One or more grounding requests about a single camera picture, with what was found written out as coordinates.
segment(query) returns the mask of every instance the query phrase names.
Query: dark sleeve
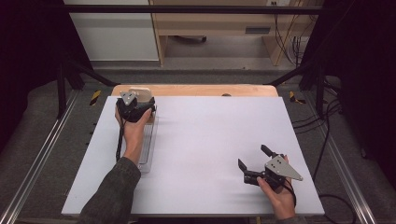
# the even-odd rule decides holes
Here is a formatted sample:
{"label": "dark sleeve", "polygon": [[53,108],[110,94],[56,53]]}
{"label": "dark sleeve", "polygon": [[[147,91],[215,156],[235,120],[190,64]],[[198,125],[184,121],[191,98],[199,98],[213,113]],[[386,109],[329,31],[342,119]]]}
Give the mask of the dark sleeve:
{"label": "dark sleeve", "polygon": [[78,223],[127,223],[140,176],[136,165],[122,157],[85,204]]}
{"label": "dark sleeve", "polygon": [[305,223],[306,220],[304,217],[291,217],[276,221],[276,224],[305,224]]}

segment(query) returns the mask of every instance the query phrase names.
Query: metal rail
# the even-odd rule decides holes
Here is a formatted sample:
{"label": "metal rail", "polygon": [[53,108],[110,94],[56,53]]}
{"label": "metal rail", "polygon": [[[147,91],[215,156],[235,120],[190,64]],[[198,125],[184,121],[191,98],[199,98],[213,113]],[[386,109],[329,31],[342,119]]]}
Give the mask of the metal rail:
{"label": "metal rail", "polygon": [[69,115],[76,103],[79,91],[72,91],[67,102],[67,108],[64,115],[60,119],[56,119],[55,124],[52,126],[46,141],[38,152],[35,161],[30,167],[29,172],[23,179],[17,193],[12,199],[11,203],[8,205],[7,209],[4,211],[3,215],[0,217],[0,223],[2,224],[12,224],[16,221],[18,214],[20,213],[27,197],[29,196],[32,188],[37,180],[38,176],[43,169],[47,158],[50,155],[56,141],[58,140],[59,134],[61,133],[64,124],[66,123]]}
{"label": "metal rail", "polygon": [[[312,112],[316,114],[316,109],[313,104],[315,102],[314,97],[311,92],[305,92],[305,99],[309,104]],[[326,136],[327,126],[326,124],[320,125],[320,130],[324,137]],[[329,139],[327,143],[329,147],[329,153],[332,158],[332,162],[334,163],[334,167],[337,170],[338,175],[340,176],[341,181],[344,184],[344,188],[346,189],[346,193],[349,196],[350,201],[352,202],[353,207],[355,208],[355,212],[359,217],[359,220],[362,224],[375,224],[374,215],[364,199],[363,194],[361,193],[361,189],[358,186],[353,174],[350,172],[347,163],[345,162],[340,150],[332,138],[332,135],[329,133]]]}
{"label": "metal rail", "polygon": [[125,5],[43,5],[47,11],[71,13],[195,13],[195,14],[333,14],[337,8],[325,7],[243,7],[243,6],[125,6]]}

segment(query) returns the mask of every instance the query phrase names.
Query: hand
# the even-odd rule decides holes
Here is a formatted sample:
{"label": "hand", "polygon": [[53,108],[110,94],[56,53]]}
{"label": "hand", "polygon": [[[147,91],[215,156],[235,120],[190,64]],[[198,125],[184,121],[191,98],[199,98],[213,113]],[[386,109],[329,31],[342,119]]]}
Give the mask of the hand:
{"label": "hand", "polygon": [[[291,179],[286,179],[289,183],[285,181],[285,186],[291,188]],[[276,219],[282,220],[296,216],[293,196],[287,189],[279,187],[273,191],[269,184],[260,177],[257,177],[257,182],[259,182],[260,188],[270,200]]]}
{"label": "hand", "polygon": [[126,142],[126,149],[123,157],[131,160],[135,165],[139,163],[140,153],[142,152],[143,137],[145,125],[151,115],[151,109],[148,109],[136,123],[121,119],[119,110],[116,106],[116,119],[119,125],[124,125],[124,138]]}

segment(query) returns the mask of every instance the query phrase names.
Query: white table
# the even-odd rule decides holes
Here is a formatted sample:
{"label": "white table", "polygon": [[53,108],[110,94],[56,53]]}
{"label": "white table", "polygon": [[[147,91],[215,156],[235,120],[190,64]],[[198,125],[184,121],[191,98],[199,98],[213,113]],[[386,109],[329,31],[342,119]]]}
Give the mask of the white table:
{"label": "white table", "polygon": [[[77,216],[115,164],[117,97],[108,97],[62,214]],[[156,96],[159,126],[150,173],[134,192],[141,217],[254,217],[272,214],[260,188],[243,183],[237,160],[261,171],[261,144],[287,154],[304,181],[293,181],[296,212],[323,207],[280,97]]]}

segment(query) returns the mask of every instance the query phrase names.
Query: gray floor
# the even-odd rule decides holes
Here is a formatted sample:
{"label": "gray floor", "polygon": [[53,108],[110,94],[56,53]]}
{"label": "gray floor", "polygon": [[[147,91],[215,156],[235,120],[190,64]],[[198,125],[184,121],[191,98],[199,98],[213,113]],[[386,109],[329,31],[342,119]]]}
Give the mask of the gray floor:
{"label": "gray floor", "polygon": [[[167,50],[166,64],[163,68],[145,65],[139,66],[135,70],[125,67],[117,70],[114,70],[114,67],[111,69],[101,67],[97,71],[122,83],[262,84],[274,80],[292,69],[293,65],[286,59],[280,67],[270,66],[268,55],[256,50],[256,48],[264,49],[259,40],[230,37],[221,41],[220,37],[209,37],[207,43],[202,44],[193,42],[194,40],[174,39]],[[228,51],[230,54],[224,53],[226,48],[230,48]],[[71,117],[64,126],[57,144],[49,155],[40,177],[21,210],[20,220],[22,218],[58,219],[50,223],[59,223],[59,219],[73,220],[71,217],[63,217],[60,214],[66,199],[65,193],[73,184],[87,144],[91,139],[91,132],[94,131],[94,123],[100,116],[106,96],[111,93],[111,88],[105,87],[91,78],[84,78],[87,81],[84,91],[79,94]],[[297,99],[304,99],[304,94],[298,90],[296,85],[298,79],[297,77],[277,87],[279,95],[284,98],[292,121],[313,115],[307,104],[302,105],[290,101],[290,91],[294,91]],[[101,96],[96,105],[89,105],[93,92],[96,90],[102,91]],[[326,92],[325,98],[330,101],[334,96]],[[0,156],[0,213],[12,200],[30,165],[35,160],[38,150],[55,121],[56,112],[57,95],[54,82],[30,93],[29,106],[21,123]],[[376,221],[378,223],[396,223],[396,192],[380,172],[376,161],[361,157],[359,143],[356,142],[342,114],[336,113],[331,117],[331,134],[347,160]],[[318,160],[323,137],[319,129],[316,128],[307,133],[297,134],[297,138],[312,174]],[[320,165],[316,183],[320,192],[334,194],[348,200],[347,192],[327,151]],[[322,202],[329,217],[339,223],[350,222],[351,215],[342,203],[333,199],[324,199]],[[324,217],[308,217],[307,219],[310,223],[328,223]],[[235,221],[235,223],[244,223],[244,220]],[[231,220],[200,219],[198,222],[230,223]],[[272,223],[274,221],[271,217],[265,217],[263,222]]]}

